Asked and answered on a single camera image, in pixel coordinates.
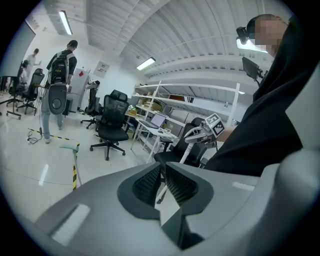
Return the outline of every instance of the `white table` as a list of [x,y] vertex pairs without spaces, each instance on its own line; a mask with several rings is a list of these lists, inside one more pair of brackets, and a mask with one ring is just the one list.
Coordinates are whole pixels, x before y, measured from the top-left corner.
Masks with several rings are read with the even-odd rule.
[[147,140],[148,140],[148,138],[149,138],[150,133],[153,134],[154,136],[156,136],[155,142],[154,142],[153,147],[152,147],[152,149],[151,149],[151,152],[150,152],[150,154],[149,154],[148,160],[146,161],[146,164],[149,163],[149,161],[150,161],[150,159],[151,159],[151,157],[152,157],[152,154],[153,154],[154,151],[155,151],[156,145],[159,144],[160,137],[169,138],[169,139],[173,139],[173,140],[178,138],[177,136],[175,136],[175,135],[172,134],[172,133],[169,133],[169,134],[166,133],[166,132],[165,132],[163,129],[161,129],[161,128],[159,128],[159,129],[154,129],[154,128],[147,127],[147,126],[145,126],[143,123],[141,123],[138,118],[136,118],[136,120],[138,121],[139,124],[138,124],[138,126],[137,126],[137,128],[136,128],[136,130],[135,130],[135,133],[134,133],[134,137],[133,137],[133,142],[132,142],[132,145],[131,145],[131,149],[132,149],[133,146],[134,146],[134,143],[135,143],[135,140],[136,140],[136,138],[137,138],[138,133],[141,132],[141,131],[143,131],[143,130],[141,129],[141,126],[146,129],[145,132],[148,132],[148,135],[147,135],[147,137],[146,137],[146,139],[145,139],[144,145],[146,145],[146,142],[147,142]]

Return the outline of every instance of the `jeans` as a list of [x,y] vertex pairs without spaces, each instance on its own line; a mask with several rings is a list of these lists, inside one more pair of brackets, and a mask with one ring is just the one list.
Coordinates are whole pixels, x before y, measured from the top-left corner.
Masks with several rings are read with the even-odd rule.
[[[41,104],[41,115],[42,115],[42,126],[43,126],[43,136],[46,140],[50,139],[50,131],[49,131],[49,119],[51,111],[49,109],[49,90],[44,90],[45,95],[42,96],[42,104]],[[56,123],[59,129],[62,129],[62,113],[56,114]]]

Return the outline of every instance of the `black sleeve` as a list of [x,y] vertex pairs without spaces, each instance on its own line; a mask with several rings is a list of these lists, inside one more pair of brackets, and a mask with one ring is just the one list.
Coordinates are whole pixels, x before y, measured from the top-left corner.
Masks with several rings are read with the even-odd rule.
[[48,66],[46,66],[46,69],[47,70],[50,70],[51,68],[51,65],[52,65],[52,62],[54,61],[54,59],[57,57],[57,53],[52,57],[52,59],[50,60]]
[[69,75],[73,75],[75,68],[77,65],[77,58],[76,57],[71,57],[69,59]]

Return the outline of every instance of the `man wearing backpack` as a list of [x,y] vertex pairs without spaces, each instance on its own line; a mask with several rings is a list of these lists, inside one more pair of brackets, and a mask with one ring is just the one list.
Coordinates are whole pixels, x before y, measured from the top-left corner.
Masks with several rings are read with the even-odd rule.
[[[73,54],[74,50],[77,49],[78,42],[76,40],[71,40],[67,44],[67,48],[61,52],[56,53],[51,61],[49,62],[48,66],[46,69],[49,71],[49,77],[50,77],[50,72],[51,72],[51,67],[53,64],[53,61],[57,59],[59,56],[66,56],[66,59],[68,60],[68,76],[67,76],[67,85],[70,85],[71,78],[74,74],[76,65],[77,65],[77,58]],[[50,108],[49,108],[49,96],[48,96],[48,91],[50,87],[50,79],[46,81],[45,84],[45,90],[44,93],[42,94],[42,105],[41,105],[41,114],[42,114],[42,125],[43,125],[43,139],[45,143],[50,143],[50,131],[49,131],[49,119],[50,119]],[[57,114],[56,116],[56,122],[58,125],[59,130],[63,128],[63,116],[61,114]]]

